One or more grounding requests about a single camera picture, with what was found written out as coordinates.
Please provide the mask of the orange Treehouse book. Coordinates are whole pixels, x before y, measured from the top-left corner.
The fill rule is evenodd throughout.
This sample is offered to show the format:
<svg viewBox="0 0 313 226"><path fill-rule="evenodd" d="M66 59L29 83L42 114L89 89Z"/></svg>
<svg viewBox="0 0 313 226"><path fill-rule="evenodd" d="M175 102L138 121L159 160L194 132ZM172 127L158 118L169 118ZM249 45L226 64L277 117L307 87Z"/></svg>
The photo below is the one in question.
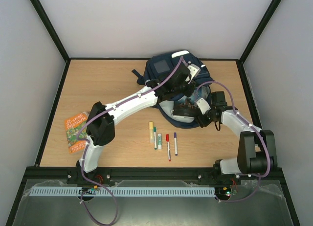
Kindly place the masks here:
<svg viewBox="0 0 313 226"><path fill-rule="evenodd" d="M77 138L77 135L86 124L88 116L89 112L82 112L64 121L70 154L78 153L84 150L86 146L86 142L83 141L83 139L86 139L88 136L86 129L79 134L79 138Z"/></svg>

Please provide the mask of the navy blue student backpack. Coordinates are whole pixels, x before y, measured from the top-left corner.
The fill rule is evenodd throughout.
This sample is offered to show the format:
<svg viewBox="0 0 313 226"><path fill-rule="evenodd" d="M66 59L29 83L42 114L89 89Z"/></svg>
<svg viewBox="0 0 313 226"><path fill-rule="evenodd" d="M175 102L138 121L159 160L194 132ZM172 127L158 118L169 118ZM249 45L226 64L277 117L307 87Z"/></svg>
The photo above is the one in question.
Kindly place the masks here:
<svg viewBox="0 0 313 226"><path fill-rule="evenodd" d="M146 62L141 75L133 69L137 84L155 87L163 82L175 67L173 76L156 90L158 102L154 106L173 126L192 129L200 126L200 110L195 101L203 98L211 104L210 85L213 78L206 65L188 50L172 51L153 56Z"/></svg>

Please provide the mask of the dark Wuthering Heights book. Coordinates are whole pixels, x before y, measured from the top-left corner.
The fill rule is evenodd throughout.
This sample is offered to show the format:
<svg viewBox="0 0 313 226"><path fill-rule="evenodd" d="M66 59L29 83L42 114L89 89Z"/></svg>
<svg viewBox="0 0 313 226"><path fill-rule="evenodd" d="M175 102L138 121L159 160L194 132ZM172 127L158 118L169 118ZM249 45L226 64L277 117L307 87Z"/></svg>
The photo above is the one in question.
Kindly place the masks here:
<svg viewBox="0 0 313 226"><path fill-rule="evenodd" d="M206 92L193 92L190 97L182 97L181 99L174 102L173 115L195 117L201 113L200 108L196 105L196 100L203 98L206 100L208 94Z"/></svg>

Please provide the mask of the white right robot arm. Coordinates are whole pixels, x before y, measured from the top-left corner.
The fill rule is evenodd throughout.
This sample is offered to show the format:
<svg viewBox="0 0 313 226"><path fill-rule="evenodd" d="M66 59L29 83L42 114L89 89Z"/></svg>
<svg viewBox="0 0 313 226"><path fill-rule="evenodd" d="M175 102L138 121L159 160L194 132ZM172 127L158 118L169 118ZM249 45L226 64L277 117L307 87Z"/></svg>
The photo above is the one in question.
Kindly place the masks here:
<svg viewBox="0 0 313 226"><path fill-rule="evenodd" d="M266 177L278 166L274 133L263 130L244 118L225 101L223 91L212 93L209 104L204 98L195 100L196 121L203 128L214 123L219 131L221 125L228 127L238 138L237 156L216 161L213 177L223 183L230 174Z"/></svg>

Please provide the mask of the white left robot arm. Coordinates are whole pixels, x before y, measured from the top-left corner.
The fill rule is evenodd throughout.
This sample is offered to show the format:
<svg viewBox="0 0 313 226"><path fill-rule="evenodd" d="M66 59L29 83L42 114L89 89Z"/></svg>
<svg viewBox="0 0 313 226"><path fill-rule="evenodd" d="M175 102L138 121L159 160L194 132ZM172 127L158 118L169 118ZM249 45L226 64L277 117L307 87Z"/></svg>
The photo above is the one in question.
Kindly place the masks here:
<svg viewBox="0 0 313 226"><path fill-rule="evenodd" d="M87 137L82 139L86 146L79 159L82 173L92 172L98 167L104 146L115 138L117 124L147 107L177 96L191 96L195 88L194 78L199 71L196 65L180 59L172 71L160 78L145 80L143 88L134 94L106 105L95 103L82 127L87 132Z"/></svg>

